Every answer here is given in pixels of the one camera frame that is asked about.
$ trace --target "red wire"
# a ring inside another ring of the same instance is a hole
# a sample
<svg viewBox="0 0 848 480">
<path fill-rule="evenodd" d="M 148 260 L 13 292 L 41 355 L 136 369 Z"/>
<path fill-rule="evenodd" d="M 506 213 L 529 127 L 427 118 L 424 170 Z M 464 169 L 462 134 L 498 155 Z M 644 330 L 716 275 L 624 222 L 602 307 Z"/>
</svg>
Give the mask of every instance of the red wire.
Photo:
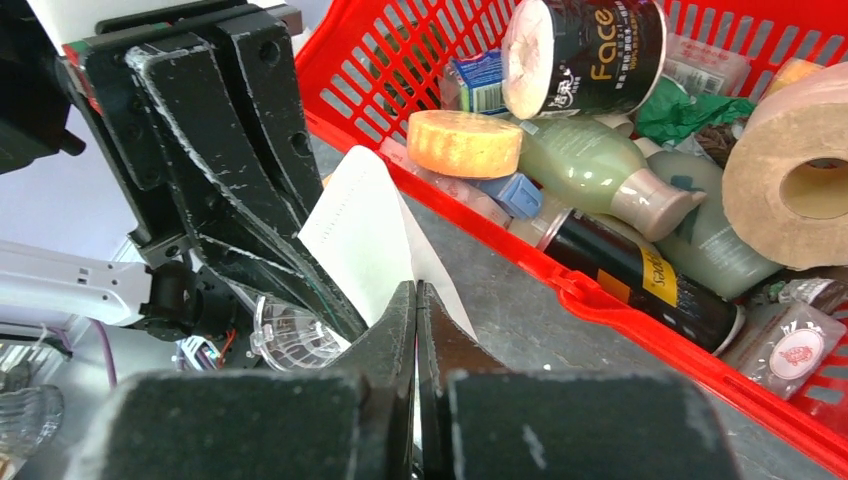
<svg viewBox="0 0 848 480">
<path fill-rule="evenodd" d="M 230 330 L 227 332 L 227 343 L 224 344 L 224 348 L 221 349 L 221 355 L 218 357 L 218 368 L 224 366 L 224 355 L 227 354 L 227 350 L 230 349 L 230 346 L 233 344 L 233 341 L 236 339 L 236 331 Z"/>
</svg>

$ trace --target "plastic packet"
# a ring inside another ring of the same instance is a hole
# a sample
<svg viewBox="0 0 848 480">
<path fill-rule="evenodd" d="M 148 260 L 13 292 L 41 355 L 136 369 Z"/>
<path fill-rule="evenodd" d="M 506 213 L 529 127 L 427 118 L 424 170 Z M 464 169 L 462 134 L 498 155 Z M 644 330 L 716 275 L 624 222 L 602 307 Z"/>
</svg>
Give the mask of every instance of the plastic packet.
<svg viewBox="0 0 848 480">
<path fill-rule="evenodd" d="M 639 109 L 636 131 L 657 145 L 666 142 L 677 145 L 689 135 L 697 137 L 709 125 L 732 125 L 750 117 L 755 106 L 747 98 L 709 93 L 690 95 L 676 80 L 663 75 L 654 93 Z"/>
<path fill-rule="evenodd" d="M 397 166 L 438 188 L 445 195 L 464 204 L 492 222 L 506 227 L 512 221 L 512 217 L 492 197 L 472 187 L 464 180 L 440 175 L 422 168 L 409 158 L 406 147 L 397 141 L 391 138 L 383 140 L 379 152 L 388 157 Z"/>
<path fill-rule="evenodd" d="M 751 295 L 748 305 L 801 302 L 835 320 L 848 318 L 848 283 L 831 278 L 772 277 Z"/>
<path fill-rule="evenodd" d="M 784 87 L 792 85 L 802 78 L 806 78 L 822 70 L 824 70 L 824 67 L 816 63 L 808 62 L 800 58 L 790 58 L 784 62 L 783 66 L 780 67 L 780 70 L 774 74 L 774 78 L 771 80 L 771 83 L 765 93 L 763 93 L 763 98 L 768 97 Z"/>
<path fill-rule="evenodd" d="M 738 53 L 680 35 L 668 36 L 663 73 L 680 82 L 690 95 L 730 95 L 747 71 L 748 59 Z"/>
<path fill-rule="evenodd" d="M 846 330 L 805 303 L 761 306 L 749 311 L 745 326 L 721 359 L 786 400 L 806 383 Z"/>
<path fill-rule="evenodd" d="M 673 141 L 668 141 L 665 142 L 662 147 L 666 150 L 677 150 L 678 152 L 703 157 L 711 162 L 715 162 L 715 160 L 713 160 L 713 157 L 711 157 L 710 154 L 707 153 L 706 150 L 704 150 L 704 147 L 702 147 L 701 144 L 698 143 L 697 140 L 695 140 L 695 134 L 689 135 L 688 137 L 684 138 L 677 145 L 675 145 Z"/>
</svg>

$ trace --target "pink cap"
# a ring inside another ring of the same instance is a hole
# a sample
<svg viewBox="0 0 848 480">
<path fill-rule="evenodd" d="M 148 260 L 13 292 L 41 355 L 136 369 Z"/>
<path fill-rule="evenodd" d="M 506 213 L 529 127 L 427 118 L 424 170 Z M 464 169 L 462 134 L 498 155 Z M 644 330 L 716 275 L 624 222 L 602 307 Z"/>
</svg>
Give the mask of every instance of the pink cap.
<svg viewBox="0 0 848 480">
<path fill-rule="evenodd" d="M 633 226 L 649 242 L 668 236 L 707 198 L 660 180 L 647 168 L 627 177 L 612 199 L 612 214 Z"/>
</svg>

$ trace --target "container lid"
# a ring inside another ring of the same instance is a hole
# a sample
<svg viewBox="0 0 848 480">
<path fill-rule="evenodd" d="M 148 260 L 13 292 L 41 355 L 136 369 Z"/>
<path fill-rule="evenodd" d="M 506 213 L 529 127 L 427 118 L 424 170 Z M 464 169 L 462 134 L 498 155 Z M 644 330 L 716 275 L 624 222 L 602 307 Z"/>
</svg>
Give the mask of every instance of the container lid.
<svg viewBox="0 0 848 480">
<path fill-rule="evenodd" d="M 636 146 L 639 147 L 639 150 L 642 151 L 642 155 L 644 155 L 645 158 L 648 158 L 655 153 L 666 151 L 664 148 L 654 143 L 654 141 L 648 137 L 637 138 L 636 140 L 633 140 L 633 143 L 635 143 Z"/>
<path fill-rule="evenodd" d="M 721 355 L 727 347 L 733 343 L 733 340 L 736 339 L 736 336 L 739 335 L 739 332 L 742 330 L 742 326 L 745 325 L 745 309 L 739 305 L 736 306 L 736 319 L 733 321 L 733 327 L 730 329 L 730 333 L 727 334 L 727 338 L 724 339 L 721 345 L 713 352 L 713 356 L 717 357 Z"/>
<path fill-rule="evenodd" d="M 660 180 L 647 168 L 627 177 L 612 199 L 612 213 L 633 226 L 649 242 L 668 236 L 695 207 L 704 192 L 686 192 Z"/>
<path fill-rule="evenodd" d="M 542 208 L 535 218 L 528 219 L 513 219 L 509 226 L 509 232 L 516 237 L 529 243 L 534 248 L 539 247 L 544 239 L 548 239 L 556 233 L 562 221 L 558 219 L 560 214 L 566 210 L 565 203 L 559 198 L 544 193 L 542 199 Z"/>
<path fill-rule="evenodd" d="M 627 118 L 627 115 L 622 114 L 611 114 L 611 115 L 596 115 L 594 119 L 604 125 L 610 127 L 616 132 L 624 135 L 625 137 L 630 137 L 633 135 L 633 122 Z"/>
</svg>

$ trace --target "green lotion bottle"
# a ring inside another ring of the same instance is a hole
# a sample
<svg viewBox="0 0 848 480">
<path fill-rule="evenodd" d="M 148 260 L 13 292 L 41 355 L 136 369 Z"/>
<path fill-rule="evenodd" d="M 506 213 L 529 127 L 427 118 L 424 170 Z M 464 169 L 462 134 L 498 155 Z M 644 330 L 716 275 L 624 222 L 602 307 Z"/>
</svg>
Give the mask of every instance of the green lotion bottle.
<svg viewBox="0 0 848 480">
<path fill-rule="evenodd" d="M 639 148 L 588 117 L 511 121 L 524 129 L 518 169 L 567 205 L 613 215 L 654 242 L 706 197 L 663 182 Z"/>
<path fill-rule="evenodd" d="M 663 181 L 707 194 L 669 236 L 655 243 L 677 271 L 733 300 L 783 268 L 754 251 L 731 228 L 721 202 L 723 171 L 718 165 L 666 151 L 647 138 L 636 140 L 636 145 Z"/>
</svg>

